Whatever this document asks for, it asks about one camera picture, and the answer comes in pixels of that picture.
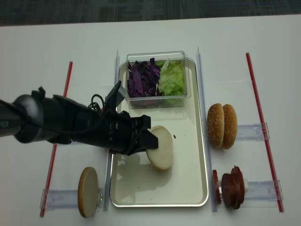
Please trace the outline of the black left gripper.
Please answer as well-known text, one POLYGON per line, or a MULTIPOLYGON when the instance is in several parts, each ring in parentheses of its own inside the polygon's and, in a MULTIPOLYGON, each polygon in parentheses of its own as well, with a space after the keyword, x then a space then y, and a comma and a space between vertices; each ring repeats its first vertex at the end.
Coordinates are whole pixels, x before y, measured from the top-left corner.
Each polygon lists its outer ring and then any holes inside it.
POLYGON ((132 118, 124 111, 122 113, 114 110, 102 111, 100 147, 122 155, 157 149, 158 138, 148 131, 150 128, 151 117, 147 115, 132 118))

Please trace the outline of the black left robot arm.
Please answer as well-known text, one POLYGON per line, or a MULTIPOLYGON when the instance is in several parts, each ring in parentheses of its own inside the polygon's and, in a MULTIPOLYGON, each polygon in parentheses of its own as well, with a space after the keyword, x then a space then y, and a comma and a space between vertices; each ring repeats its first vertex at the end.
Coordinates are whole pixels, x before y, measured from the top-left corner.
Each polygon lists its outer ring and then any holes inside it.
POLYGON ((45 96, 39 88, 21 95, 14 102, 0 103, 0 135, 14 136, 23 144, 48 141, 68 145, 73 142, 108 148, 113 153, 132 155, 158 147, 158 138, 150 132, 147 115, 130 117, 116 107, 124 99, 116 85, 88 106, 69 98, 45 96))

